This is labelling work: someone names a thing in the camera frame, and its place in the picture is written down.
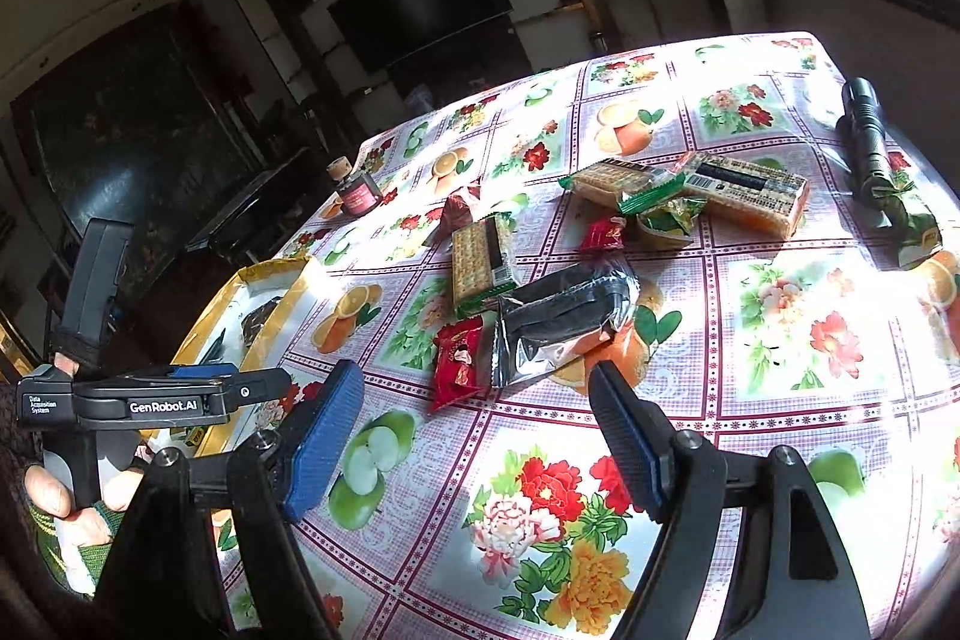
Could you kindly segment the left hand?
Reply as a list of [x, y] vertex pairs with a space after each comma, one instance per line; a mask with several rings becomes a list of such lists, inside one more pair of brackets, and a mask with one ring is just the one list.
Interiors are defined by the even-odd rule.
[[[153, 455], [153, 448], [146, 442], [110, 445], [98, 453], [96, 486], [99, 502], [103, 502], [107, 510], [125, 512], [128, 509]], [[46, 452], [43, 463], [28, 466], [23, 484], [32, 505], [53, 518], [67, 520], [83, 509], [67, 463], [55, 453]]]

